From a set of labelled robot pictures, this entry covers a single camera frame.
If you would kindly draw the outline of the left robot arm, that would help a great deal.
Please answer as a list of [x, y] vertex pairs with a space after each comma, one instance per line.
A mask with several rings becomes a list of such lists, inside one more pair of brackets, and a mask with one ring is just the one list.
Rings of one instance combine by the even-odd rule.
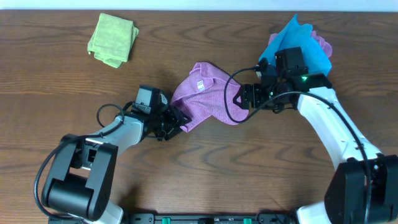
[[114, 121], [88, 135], [67, 134], [46, 157], [34, 182], [34, 199], [49, 221], [127, 223], [124, 210], [110, 201], [116, 160], [145, 138], [168, 141], [191, 121], [169, 104], [133, 101]]

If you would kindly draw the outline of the purple microfibre cloth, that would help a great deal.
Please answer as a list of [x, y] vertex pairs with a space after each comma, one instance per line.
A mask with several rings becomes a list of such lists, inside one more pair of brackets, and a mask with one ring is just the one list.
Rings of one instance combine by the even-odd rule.
[[188, 133], [211, 116], [229, 125], [235, 125], [234, 120], [244, 120], [249, 111], [233, 103], [240, 87], [218, 67], [197, 62], [171, 99], [171, 105], [191, 119], [180, 128]]

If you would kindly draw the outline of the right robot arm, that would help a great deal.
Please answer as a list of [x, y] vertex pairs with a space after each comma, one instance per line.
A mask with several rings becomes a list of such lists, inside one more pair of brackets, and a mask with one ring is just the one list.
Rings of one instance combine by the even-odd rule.
[[344, 111], [330, 81], [304, 65], [252, 67], [260, 84], [238, 91], [238, 106], [275, 114], [290, 104], [312, 126], [335, 173], [321, 202], [296, 209], [296, 223], [387, 223], [397, 220], [397, 156], [385, 156]]

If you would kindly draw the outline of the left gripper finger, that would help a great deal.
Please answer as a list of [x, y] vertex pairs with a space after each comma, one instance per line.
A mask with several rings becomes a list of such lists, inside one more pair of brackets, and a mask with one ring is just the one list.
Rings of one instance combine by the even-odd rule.
[[190, 123], [192, 119], [181, 112], [178, 108], [171, 106], [172, 119], [170, 121], [172, 126], [185, 126]]
[[182, 129], [177, 127], [177, 128], [172, 128], [170, 130], [161, 130], [157, 133], [157, 139], [159, 141], [169, 141], [170, 139], [174, 138], [176, 135], [180, 134], [182, 132]]

